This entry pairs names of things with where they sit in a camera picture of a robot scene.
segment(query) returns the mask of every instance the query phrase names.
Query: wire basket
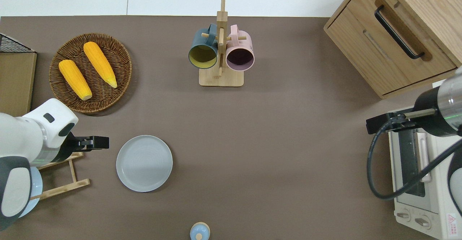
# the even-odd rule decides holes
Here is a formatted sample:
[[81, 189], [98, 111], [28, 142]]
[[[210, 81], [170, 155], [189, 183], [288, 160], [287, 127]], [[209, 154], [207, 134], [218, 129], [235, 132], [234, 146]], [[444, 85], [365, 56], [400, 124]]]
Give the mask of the wire basket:
[[0, 33], [0, 52], [24, 53], [35, 51], [29, 47], [24, 46], [15, 39]]

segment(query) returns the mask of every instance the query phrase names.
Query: wicker basket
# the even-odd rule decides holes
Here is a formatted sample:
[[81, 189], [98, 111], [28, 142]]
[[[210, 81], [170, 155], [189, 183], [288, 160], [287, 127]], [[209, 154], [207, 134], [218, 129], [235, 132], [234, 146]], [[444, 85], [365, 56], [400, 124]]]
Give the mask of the wicker basket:
[[[99, 76], [84, 53], [86, 42], [96, 42], [114, 70], [117, 88], [112, 88]], [[59, 71], [62, 60], [73, 60], [85, 77], [93, 96], [81, 100], [71, 89]], [[128, 88], [132, 77], [132, 60], [127, 49], [116, 39], [102, 33], [79, 35], [64, 44], [53, 57], [49, 71], [51, 90], [55, 97], [71, 110], [80, 113], [94, 113], [117, 102]]]

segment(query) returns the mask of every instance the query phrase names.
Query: wooden base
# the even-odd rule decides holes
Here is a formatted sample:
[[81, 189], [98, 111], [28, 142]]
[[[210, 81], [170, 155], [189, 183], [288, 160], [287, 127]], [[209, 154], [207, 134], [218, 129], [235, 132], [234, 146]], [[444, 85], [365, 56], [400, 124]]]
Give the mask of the wooden base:
[[72, 155], [69, 156], [69, 158], [65, 159], [64, 161], [51, 162], [51, 163], [46, 164], [45, 166], [39, 167], [38, 169], [42, 170], [42, 169], [45, 169], [45, 168], [48, 168], [48, 167], [51, 167], [51, 166], [55, 166], [56, 164], [60, 164], [60, 163], [68, 161], [69, 166], [71, 167], [72, 181], [74, 181], [74, 182], [66, 184], [64, 186], [60, 186], [60, 187], [56, 187], [54, 189], [49, 189], [47, 191], [44, 191], [40, 195], [31, 197], [30, 200], [33, 200], [33, 199], [36, 199], [36, 198], [45, 199], [45, 198], [48, 198], [48, 197], [56, 196], [56, 195], [64, 193], [64, 192], [71, 191], [73, 189], [78, 189], [80, 187], [90, 185], [90, 180], [89, 179], [82, 179], [82, 180], [77, 181], [77, 178], [75, 176], [74, 163], [72, 162], [72, 160], [76, 159], [76, 158], [79, 158], [79, 157], [82, 157], [82, 156], [84, 156], [83, 153], [72, 153]]
[[199, 84], [203, 87], [242, 87], [244, 72], [232, 70], [225, 65], [219, 77], [219, 64], [217, 63], [210, 69], [199, 70]]

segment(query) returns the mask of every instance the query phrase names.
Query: warning label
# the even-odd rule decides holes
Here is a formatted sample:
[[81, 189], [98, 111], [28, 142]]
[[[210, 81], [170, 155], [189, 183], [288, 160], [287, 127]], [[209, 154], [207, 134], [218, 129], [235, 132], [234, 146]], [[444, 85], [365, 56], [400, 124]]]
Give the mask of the warning label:
[[457, 220], [455, 214], [446, 214], [448, 219], [449, 236], [457, 236]]

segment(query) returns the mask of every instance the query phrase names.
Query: yellow corn cob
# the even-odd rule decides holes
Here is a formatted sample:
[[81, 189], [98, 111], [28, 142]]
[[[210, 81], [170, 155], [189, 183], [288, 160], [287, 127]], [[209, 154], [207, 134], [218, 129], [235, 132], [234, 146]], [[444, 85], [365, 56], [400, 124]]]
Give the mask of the yellow corn cob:
[[98, 44], [94, 42], [87, 42], [84, 44], [85, 55], [90, 60], [101, 78], [111, 85], [111, 87], [117, 87], [116, 77], [114, 71], [111, 68], [108, 60], [104, 56], [103, 52], [99, 48]]
[[72, 90], [79, 96], [81, 100], [91, 98], [91, 90], [85, 81], [84, 76], [76, 66], [74, 61], [64, 60], [59, 63], [59, 71], [71, 86]]

